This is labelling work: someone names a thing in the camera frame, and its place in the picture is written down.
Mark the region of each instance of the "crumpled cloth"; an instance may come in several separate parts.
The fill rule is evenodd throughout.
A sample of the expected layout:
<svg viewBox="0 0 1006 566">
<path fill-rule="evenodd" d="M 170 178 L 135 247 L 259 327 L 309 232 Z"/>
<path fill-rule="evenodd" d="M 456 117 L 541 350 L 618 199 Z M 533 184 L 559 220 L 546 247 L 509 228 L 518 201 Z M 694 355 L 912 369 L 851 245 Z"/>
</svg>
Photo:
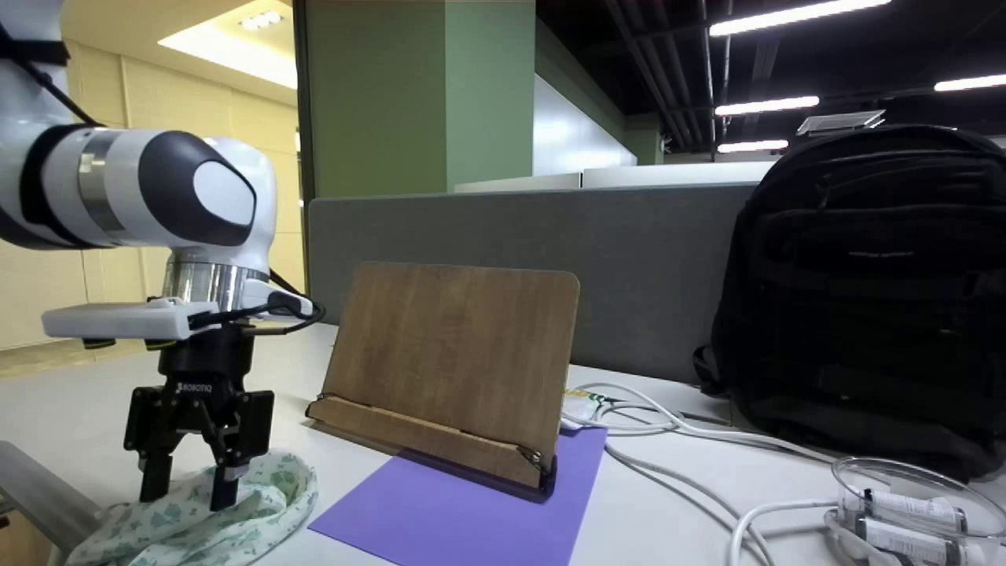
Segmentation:
<svg viewBox="0 0 1006 566">
<path fill-rule="evenodd" d="M 212 512 L 215 468 L 180 481 L 153 502 L 113 505 L 68 553 L 68 566 L 240 566 L 294 533 L 315 505 L 319 479 L 289 454 L 250 460 L 240 500 Z"/>
</svg>

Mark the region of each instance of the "black backpack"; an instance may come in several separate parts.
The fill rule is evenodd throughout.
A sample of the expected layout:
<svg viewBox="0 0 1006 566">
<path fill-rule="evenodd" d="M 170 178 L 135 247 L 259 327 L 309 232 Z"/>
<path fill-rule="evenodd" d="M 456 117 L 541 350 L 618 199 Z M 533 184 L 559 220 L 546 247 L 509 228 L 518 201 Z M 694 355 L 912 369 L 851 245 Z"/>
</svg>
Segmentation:
<svg viewBox="0 0 1006 566">
<path fill-rule="evenodd" d="M 998 468 L 1006 155 L 935 127 L 791 148 L 736 220 L 712 350 L 705 394 L 770 434 Z"/>
</svg>

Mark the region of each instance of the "wooden board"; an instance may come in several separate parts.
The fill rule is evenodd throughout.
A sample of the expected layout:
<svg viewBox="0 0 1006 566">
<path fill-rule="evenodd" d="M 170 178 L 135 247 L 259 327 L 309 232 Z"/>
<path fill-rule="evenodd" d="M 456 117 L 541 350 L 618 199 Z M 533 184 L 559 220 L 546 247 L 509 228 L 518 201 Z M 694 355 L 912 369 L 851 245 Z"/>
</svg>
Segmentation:
<svg viewBox="0 0 1006 566">
<path fill-rule="evenodd" d="M 555 269 L 369 263 L 309 415 L 538 487 L 559 434 L 575 305 L 577 280 Z"/>
</svg>

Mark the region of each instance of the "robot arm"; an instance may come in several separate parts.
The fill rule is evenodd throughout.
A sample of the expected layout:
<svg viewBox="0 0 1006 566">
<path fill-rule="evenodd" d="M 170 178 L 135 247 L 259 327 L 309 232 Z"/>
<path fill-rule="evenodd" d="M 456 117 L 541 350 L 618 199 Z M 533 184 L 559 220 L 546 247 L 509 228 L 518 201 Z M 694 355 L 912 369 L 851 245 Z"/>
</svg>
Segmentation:
<svg viewBox="0 0 1006 566">
<path fill-rule="evenodd" d="M 274 173 L 240 140 L 75 127 L 64 63 L 59 0 L 0 0 L 0 240 L 173 247 L 159 298 L 64 307 L 45 314 L 45 327 L 99 344 L 167 344 L 167 383 L 138 387 L 127 421 L 141 500 L 167 493 L 170 454 L 202 434 L 217 460 L 212 505 L 224 509 L 271 436 L 274 394 L 245 394 L 242 383 L 259 334 L 250 316 L 315 316 L 309 298 L 271 282 Z"/>
<path fill-rule="evenodd" d="M 68 109 L 18 65 L 48 65 L 64 86 L 64 69 L 40 56 L 40 45 L 58 40 L 58 15 L 59 0 L 0 0 L 8 32 L 0 32 L 0 240 L 26 247 L 167 245 L 173 261 L 165 298 L 49 311 L 48 334 L 188 339 L 212 327 L 191 320 L 215 311 L 311 316 L 311 301 L 267 277 L 271 162 L 240 140 L 68 127 Z"/>
</svg>

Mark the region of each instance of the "white robot arm segment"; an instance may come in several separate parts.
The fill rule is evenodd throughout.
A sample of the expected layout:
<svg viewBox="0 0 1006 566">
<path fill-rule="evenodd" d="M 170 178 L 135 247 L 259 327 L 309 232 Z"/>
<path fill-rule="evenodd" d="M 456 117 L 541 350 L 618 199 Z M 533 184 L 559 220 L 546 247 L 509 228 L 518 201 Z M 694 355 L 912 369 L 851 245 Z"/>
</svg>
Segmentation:
<svg viewBox="0 0 1006 566">
<path fill-rule="evenodd" d="M 311 316 L 311 301 L 267 282 L 276 190 L 265 155 L 188 133 L 68 127 L 68 109 L 23 63 L 59 37 L 58 15 L 59 0 L 0 0 L 0 22 L 17 26 L 0 36 L 0 240 L 26 247 L 167 245 L 173 261 L 170 301 L 49 311 L 48 334 L 187 339 L 199 334 L 187 327 L 191 305 L 267 311 L 271 298 Z M 64 86 L 59 63 L 27 63 Z"/>
</svg>

